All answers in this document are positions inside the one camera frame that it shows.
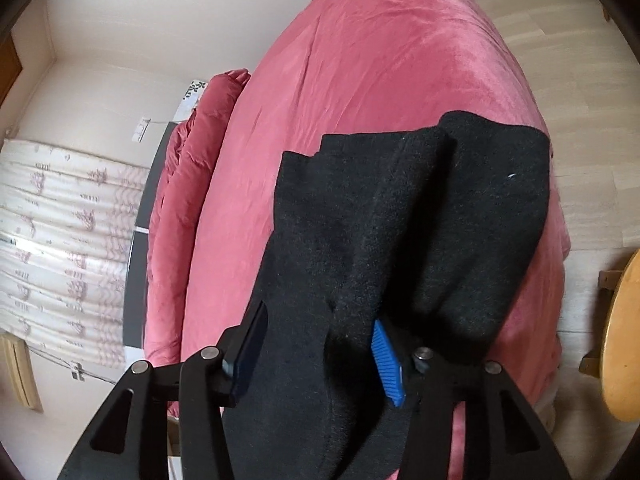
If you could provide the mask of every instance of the silver bolt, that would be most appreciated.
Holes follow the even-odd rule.
[[[143,374],[149,370],[149,363],[146,361],[136,361],[131,365],[131,371],[135,374]]]
[[[215,346],[206,346],[202,350],[200,350],[200,357],[203,359],[215,359],[220,355],[220,350],[218,350]]]
[[[495,361],[487,361],[484,364],[484,370],[491,375],[497,375],[502,371],[502,366],[500,365],[500,363],[497,363]]]
[[[420,346],[414,350],[414,355],[420,359],[420,361],[427,361],[433,357],[433,350],[426,346]]]

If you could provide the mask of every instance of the white patterned curtain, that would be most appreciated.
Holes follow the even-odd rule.
[[[148,170],[27,140],[0,152],[0,328],[73,360],[124,362],[122,305]]]

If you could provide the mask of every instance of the wooden stool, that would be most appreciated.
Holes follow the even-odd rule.
[[[589,352],[580,371],[599,377],[602,394],[618,420],[640,419],[640,250],[625,270],[603,270],[598,286],[613,290],[599,355]]]

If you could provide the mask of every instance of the wall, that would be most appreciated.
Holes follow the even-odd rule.
[[[15,49],[22,63],[18,76],[0,107],[0,139],[18,121],[38,83],[54,62],[47,23],[46,0],[33,0],[12,29]]]
[[[17,137],[148,168],[189,83],[101,62],[59,60],[34,94]],[[150,124],[142,142],[132,142],[143,116],[163,124]]]
[[[0,350],[0,441],[26,480],[55,480],[112,386],[90,377],[75,381],[68,369],[33,353],[31,365],[43,413],[15,400]],[[111,379],[120,375],[104,368],[100,372]]]
[[[58,56],[207,78],[254,69],[310,0],[49,0]]]

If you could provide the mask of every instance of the folded black fabric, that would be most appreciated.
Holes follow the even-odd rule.
[[[549,143],[450,112],[432,128],[327,135],[285,153],[256,279],[269,329],[249,392],[224,415],[238,480],[387,478],[409,410],[370,352],[384,313],[448,360],[480,362],[536,250]]]

